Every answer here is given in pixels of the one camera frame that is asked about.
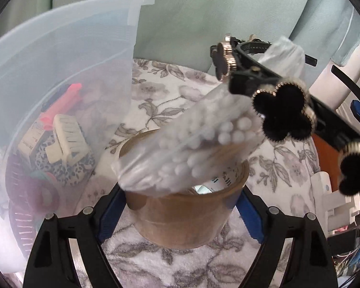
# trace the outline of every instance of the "leopard print fabric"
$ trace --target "leopard print fabric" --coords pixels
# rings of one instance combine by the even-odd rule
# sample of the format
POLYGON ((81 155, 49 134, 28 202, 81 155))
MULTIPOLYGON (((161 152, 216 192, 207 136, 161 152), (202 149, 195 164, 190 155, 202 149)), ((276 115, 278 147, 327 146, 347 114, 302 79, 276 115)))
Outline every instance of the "leopard print fabric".
POLYGON ((47 140, 40 145, 36 153, 36 169, 52 173, 62 186, 75 186, 79 184, 85 176, 92 172, 95 167, 95 159, 93 158, 92 153, 89 152, 83 159, 73 166, 67 165, 67 167, 64 167, 61 160, 51 164, 48 161, 45 148, 52 145, 54 142, 54 136, 51 134, 47 140))

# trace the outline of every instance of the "silver screw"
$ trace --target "silver screw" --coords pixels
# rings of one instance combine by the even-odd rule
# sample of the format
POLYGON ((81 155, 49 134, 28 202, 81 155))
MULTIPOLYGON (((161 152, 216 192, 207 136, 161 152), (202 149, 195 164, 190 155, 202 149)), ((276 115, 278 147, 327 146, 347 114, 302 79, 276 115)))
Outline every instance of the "silver screw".
POLYGON ((83 213, 84 214, 91 214, 93 212, 93 208, 92 207, 85 207, 84 209, 83 209, 83 213))
POLYGON ((270 213, 275 214, 275 215, 279 213, 279 209, 276 207, 269 207, 268 210, 270 213))
POLYGON ((45 215, 45 219, 46 219, 46 220, 50 220, 50 219, 52 219, 54 216, 55 216, 54 213, 47 213, 47 214, 45 215))
POLYGON ((312 212, 307 214, 307 218, 310 219, 311 221, 316 220, 316 216, 312 212))

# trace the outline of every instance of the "blue gripper pad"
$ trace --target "blue gripper pad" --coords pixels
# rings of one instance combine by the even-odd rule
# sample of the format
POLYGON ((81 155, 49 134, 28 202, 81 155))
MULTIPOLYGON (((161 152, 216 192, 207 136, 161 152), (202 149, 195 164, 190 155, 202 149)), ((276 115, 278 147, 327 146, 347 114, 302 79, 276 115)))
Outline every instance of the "blue gripper pad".
POLYGON ((264 241, 263 222, 259 213, 243 191, 241 191, 236 207, 237 210, 239 210, 240 216, 243 219, 250 236, 256 239, 259 244, 262 244, 264 241))
POLYGON ((126 195, 123 190, 119 189, 100 219, 99 233, 97 235, 97 240, 100 243, 112 236, 126 203, 126 195))

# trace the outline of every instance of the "white plastic wrapper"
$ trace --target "white plastic wrapper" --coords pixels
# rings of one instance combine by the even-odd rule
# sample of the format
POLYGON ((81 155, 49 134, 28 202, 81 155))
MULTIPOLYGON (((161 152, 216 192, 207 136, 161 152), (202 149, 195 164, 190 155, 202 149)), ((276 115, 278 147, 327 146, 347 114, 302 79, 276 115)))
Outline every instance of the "white plastic wrapper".
MULTIPOLYGON (((259 62, 284 77, 296 77, 302 73, 305 58, 300 47, 282 37, 259 62)), ((251 98, 232 95, 227 84, 221 84, 138 143, 112 168, 123 190, 156 197, 180 192, 247 159, 264 140, 261 125, 251 98)))

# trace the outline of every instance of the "white floral fabric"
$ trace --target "white floral fabric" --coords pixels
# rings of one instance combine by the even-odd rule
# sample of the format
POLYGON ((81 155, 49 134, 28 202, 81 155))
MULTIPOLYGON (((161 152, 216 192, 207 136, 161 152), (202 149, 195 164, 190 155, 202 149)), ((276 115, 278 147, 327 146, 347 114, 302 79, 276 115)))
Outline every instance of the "white floral fabric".
MULTIPOLYGON (((93 206, 114 185, 109 165, 122 144, 137 133, 157 129, 181 115, 219 85, 215 77, 162 62, 135 59, 129 115, 115 131, 77 206, 93 206)), ((249 158, 247 186, 268 205, 287 215, 314 212, 310 177, 318 166, 312 140, 266 141, 249 158)), ((252 239, 235 208, 211 243, 197 249, 161 248, 143 238, 133 227, 125 208, 113 236, 103 250, 123 287, 236 288, 250 268, 260 245, 252 239)), ((271 288, 279 286, 291 242, 286 241, 271 288)), ((79 254, 75 265, 83 287, 91 287, 79 254)))

